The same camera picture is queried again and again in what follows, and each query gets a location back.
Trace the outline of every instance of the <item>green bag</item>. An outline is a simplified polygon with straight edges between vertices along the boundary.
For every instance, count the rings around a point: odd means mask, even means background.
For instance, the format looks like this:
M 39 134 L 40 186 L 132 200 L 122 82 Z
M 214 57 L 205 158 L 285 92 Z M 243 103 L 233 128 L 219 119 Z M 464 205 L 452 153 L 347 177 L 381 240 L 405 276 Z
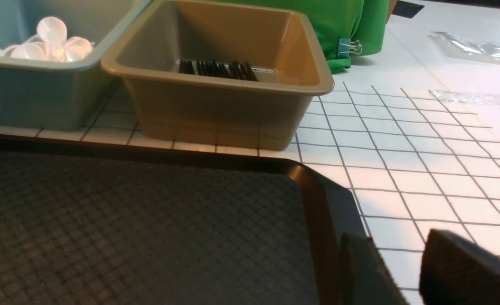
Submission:
M 214 0 L 284 8 L 308 16 L 332 73 L 351 67 L 350 56 L 380 52 L 388 0 Z

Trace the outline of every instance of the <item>white grid paper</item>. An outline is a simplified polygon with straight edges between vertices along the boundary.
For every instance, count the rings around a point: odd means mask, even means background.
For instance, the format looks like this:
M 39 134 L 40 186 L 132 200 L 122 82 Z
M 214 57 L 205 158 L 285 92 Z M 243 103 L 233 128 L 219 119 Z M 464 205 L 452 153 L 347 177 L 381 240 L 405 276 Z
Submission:
M 380 94 L 337 83 L 314 98 L 284 151 L 145 137 L 124 88 L 71 133 L 0 126 L 0 134 L 288 158 L 354 194 L 364 228 L 397 285 L 415 298 L 430 228 L 451 230 L 500 256 L 500 139 L 461 104 L 430 94 Z

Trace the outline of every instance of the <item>table surface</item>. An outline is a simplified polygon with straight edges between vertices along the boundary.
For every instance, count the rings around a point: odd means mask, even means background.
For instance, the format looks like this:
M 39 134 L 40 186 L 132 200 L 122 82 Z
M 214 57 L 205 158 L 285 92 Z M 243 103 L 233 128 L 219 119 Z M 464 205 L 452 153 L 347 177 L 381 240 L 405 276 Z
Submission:
M 500 43 L 500 10 L 420 2 L 391 16 L 383 51 L 354 58 L 315 98 L 285 151 L 148 139 L 124 88 L 87 127 L 62 133 L 0 126 L 0 133 L 72 141 L 290 158 L 350 189 L 366 232 L 412 304 L 430 228 L 458 233 L 500 256 L 500 107 L 442 103 L 430 89 L 500 93 L 500 64 L 451 58 L 428 36 L 449 31 Z

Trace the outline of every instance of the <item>clear plastic bag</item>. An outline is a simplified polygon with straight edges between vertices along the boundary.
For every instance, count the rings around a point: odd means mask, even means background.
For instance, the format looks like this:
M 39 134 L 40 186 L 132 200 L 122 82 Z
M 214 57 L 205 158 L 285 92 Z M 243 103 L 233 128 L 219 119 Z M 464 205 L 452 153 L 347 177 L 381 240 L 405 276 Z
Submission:
M 458 36 L 455 36 L 447 32 L 432 32 L 436 34 L 441 39 L 445 40 L 451 46 L 455 46 L 462 52 L 474 55 L 483 56 L 486 58 L 492 58 L 494 60 L 500 61 L 500 44 L 495 42 L 484 42 L 479 43 L 475 41 L 470 41 Z
M 500 94 L 451 92 L 442 90 L 431 90 L 430 93 L 442 102 L 500 106 Z

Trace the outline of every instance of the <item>black plastic tray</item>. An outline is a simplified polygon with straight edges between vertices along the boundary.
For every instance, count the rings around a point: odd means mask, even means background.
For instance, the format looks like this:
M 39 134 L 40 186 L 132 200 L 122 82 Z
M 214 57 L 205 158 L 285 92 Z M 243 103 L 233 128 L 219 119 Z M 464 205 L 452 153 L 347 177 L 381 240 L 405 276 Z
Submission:
M 348 231 L 291 160 L 0 136 L 0 303 L 331 304 Z

